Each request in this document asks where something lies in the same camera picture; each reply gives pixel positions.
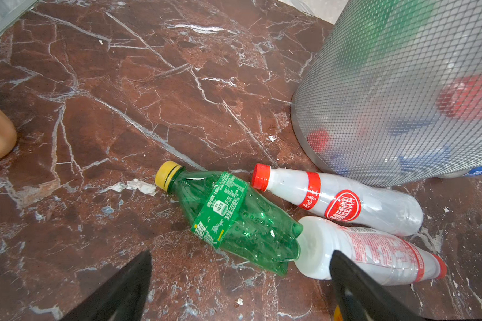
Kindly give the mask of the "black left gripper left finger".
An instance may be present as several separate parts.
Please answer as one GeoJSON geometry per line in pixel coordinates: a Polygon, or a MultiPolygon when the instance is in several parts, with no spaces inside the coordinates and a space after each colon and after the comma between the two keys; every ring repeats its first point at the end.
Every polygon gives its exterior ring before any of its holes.
{"type": "Polygon", "coordinates": [[[151,254],[142,251],[62,319],[140,320],[151,272],[151,254]]]}

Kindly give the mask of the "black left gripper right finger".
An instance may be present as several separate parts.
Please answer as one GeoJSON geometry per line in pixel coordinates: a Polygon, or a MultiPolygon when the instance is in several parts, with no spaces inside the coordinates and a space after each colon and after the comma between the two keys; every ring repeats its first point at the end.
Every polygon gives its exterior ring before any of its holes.
{"type": "Polygon", "coordinates": [[[343,320],[422,320],[340,251],[329,271],[343,320]]]}

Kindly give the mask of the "clear bottle orange label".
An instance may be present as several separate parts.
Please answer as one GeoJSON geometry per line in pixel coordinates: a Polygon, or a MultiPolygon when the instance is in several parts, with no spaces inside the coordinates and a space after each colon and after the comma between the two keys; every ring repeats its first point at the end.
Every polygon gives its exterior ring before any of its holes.
{"type": "Polygon", "coordinates": [[[339,306],[336,306],[336,308],[335,308],[335,310],[334,310],[334,313],[333,313],[333,321],[344,321],[339,306]]]}

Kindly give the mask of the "white bottle red label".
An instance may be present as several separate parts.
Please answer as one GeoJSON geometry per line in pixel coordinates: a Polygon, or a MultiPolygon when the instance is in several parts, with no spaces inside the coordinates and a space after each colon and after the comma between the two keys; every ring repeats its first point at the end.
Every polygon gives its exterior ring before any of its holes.
{"type": "Polygon", "coordinates": [[[444,261],[415,245],[367,227],[344,227],[320,217],[299,220],[303,232],[297,238],[301,253],[295,265],[306,277],[332,279],[330,263],[340,251],[383,286],[399,286],[442,279],[444,261]]]}

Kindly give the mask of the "white bottle red cap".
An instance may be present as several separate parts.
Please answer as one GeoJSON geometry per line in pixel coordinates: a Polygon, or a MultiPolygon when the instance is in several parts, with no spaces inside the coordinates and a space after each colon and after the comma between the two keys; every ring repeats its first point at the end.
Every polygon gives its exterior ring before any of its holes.
{"type": "Polygon", "coordinates": [[[400,237],[415,234],[423,224],[423,210],[414,197],[343,176],[257,164],[251,185],[317,216],[400,237]]]}

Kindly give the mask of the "green bottle yellow cap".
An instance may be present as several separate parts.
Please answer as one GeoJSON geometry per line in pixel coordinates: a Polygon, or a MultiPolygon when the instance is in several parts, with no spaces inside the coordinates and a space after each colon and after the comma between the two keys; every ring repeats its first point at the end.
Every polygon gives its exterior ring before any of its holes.
{"type": "Polygon", "coordinates": [[[155,184],[179,201],[191,231],[212,247],[279,276],[299,258],[303,226],[237,176],[188,171],[169,160],[155,184]]]}

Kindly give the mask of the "grey mesh waste bin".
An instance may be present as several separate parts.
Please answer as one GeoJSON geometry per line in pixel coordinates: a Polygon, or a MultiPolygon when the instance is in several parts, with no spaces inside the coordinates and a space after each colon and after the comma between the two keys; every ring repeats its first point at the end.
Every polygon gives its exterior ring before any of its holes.
{"type": "Polygon", "coordinates": [[[291,119],[319,169],[366,185],[482,167],[482,1],[349,1],[291,119]]]}

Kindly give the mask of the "small pepsi bottle blue label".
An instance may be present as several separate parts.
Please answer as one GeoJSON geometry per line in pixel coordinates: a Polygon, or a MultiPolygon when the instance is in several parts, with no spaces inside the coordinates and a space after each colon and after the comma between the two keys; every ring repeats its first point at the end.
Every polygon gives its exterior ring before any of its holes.
{"type": "Polygon", "coordinates": [[[475,167],[468,170],[462,170],[438,176],[438,178],[440,179],[454,179],[458,177],[476,177],[482,179],[482,167],[475,167]]]}

